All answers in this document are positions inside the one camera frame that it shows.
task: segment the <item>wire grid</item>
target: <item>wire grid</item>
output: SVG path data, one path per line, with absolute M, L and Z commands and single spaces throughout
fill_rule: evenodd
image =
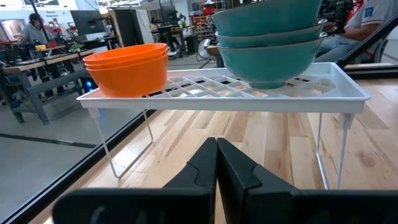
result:
M 325 77 L 301 75 L 292 78 L 281 88 L 259 90 L 233 75 L 169 78 L 163 88 L 146 95 L 151 98 L 266 98 L 266 97 L 319 97 L 336 93 L 333 81 Z

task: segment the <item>white wire shelf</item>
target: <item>white wire shelf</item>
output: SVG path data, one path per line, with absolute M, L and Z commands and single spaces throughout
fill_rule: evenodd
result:
M 168 71 L 167 83 L 142 98 L 110 98 L 100 89 L 77 100 L 84 108 L 361 113 L 370 99 L 335 63 L 314 63 L 273 90 L 251 88 L 226 68 Z

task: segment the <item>red object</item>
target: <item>red object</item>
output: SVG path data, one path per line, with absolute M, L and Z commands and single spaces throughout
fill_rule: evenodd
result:
M 53 40 L 47 43 L 48 47 L 53 48 L 57 46 L 57 41 Z
M 203 13 L 204 14 L 214 14 L 215 10 L 213 8 L 206 8 L 206 9 L 203 9 Z

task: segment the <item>bowl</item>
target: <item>bowl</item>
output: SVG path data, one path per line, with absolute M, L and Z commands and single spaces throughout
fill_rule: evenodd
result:
M 127 66 L 127 65 L 134 65 L 137 63 L 142 63 L 142 62 L 148 62 L 151 61 L 153 59 L 159 58 L 161 56 L 167 55 L 167 49 L 165 49 L 163 52 L 159 53 L 159 54 L 155 54 L 155 55 L 151 55 L 148 57 L 144 57 L 144 58 L 139 58 L 139 59 L 132 59 L 130 61 L 127 62 L 121 62 L 121 63 L 103 63 L 101 65 L 87 65 L 85 64 L 85 67 L 88 69 L 94 69 L 94 70 L 101 70 L 101 69 L 108 69 L 108 68 L 114 68 L 114 67 L 123 67 L 123 66 Z
M 232 48 L 217 45 L 228 70 L 253 88 L 273 89 L 300 75 L 314 61 L 327 34 L 303 42 L 265 47 Z
M 167 59 L 165 55 L 134 65 L 87 71 L 108 97 L 140 97 L 165 85 Z
M 130 60 L 159 54 L 167 48 L 167 44 L 141 44 L 120 49 L 107 50 L 83 58 L 86 65 L 102 65 L 103 63 L 121 63 Z
M 266 0 L 212 15 L 219 35 L 245 36 L 287 32 L 317 22 L 322 0 Z
M 288 32 L 249 36 L 223 36 L 216 32 L 216 37 L 223 47 L 258 47 L 288 44 L 318 38 L 326 21 L 327 19 L 320 19 L 316 25 Z

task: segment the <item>workbench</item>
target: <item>workbench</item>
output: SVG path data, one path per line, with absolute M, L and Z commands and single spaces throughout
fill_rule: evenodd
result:
M 62 77 L 50 80 L 49 82 L 45 82 L 45 83 L 41 83 L 41 84 L 32 86 L 32 84 L 30 83 L 30 81 L 28 79 L 27 73 L 26 73 L 28 70 L 33 69 L 33 68 L 43 67 L 43 66 L 46 66 L 46 64 L 50 65 L 50 64 L 86 56 L 86 55 L 92 54 L 93 52 L 94 52 L 94 50 L 86 50 L 86 51 L 80 52 L 79 54 L 74 53 L 74 54 L 52 55 L 49 57 L 45 57 L 45 61 L 33 59 L 33 60 L 21 62 L 18 64 L 18 66 L 3 68 L 0 73 L 0 75 L 4 75 L 4 77 L 0 78 L 0 94 L 2 94 L 4 99 L 7 101 L 7 104 L 9 105 L 13 115 L 18 120 L 18 122 L 20 122 L 20 123 L 24 122 L 24 119 L 21 114 L 22 112 L 30 112 L 30 113 L 37 114 L 39 119 L 44 124 L 49 124 L 49 119 L 43 109 L 43 106 L 46 104 L 49 104 L 53 101 L 59 100 L 65 96 L 68 96 L 75 92 L 77 92 L 79 95 L 82 95 L 83 94 L 81 91 L 82 86 L 78 80 L 81 77 L 86 77 L 89 75 L 86 70 L 81 70 L 81 71 L 75 72 L 72 67 L 72 68 L 70 68 L 71 71 L 69 71 L 70 72 L 69 75 L 62 76 Z M 18 82 L 9 83 L 7 81 L 7 79 L 10 77 L 17 78 Z M 47 90 L 51 90 L 53 88 L 65 85 L 70 82 L 73 82 L 75 84 L 75 86 L 72 89 L 65 91 L 61 95 L 51 96 L 50 98 L 48 98 L 45 101 L 41 101 L 39 99 L 39 93 L 43 93 Z M 31 106 L 23 103 L 24 100 L 14 99 L 12 97 L 12 93 L 8 92 L 8 89 L 7 89 L 8 85 L 21 86 L 22 91 L 26 94 L 27 99 L 30 101 Z

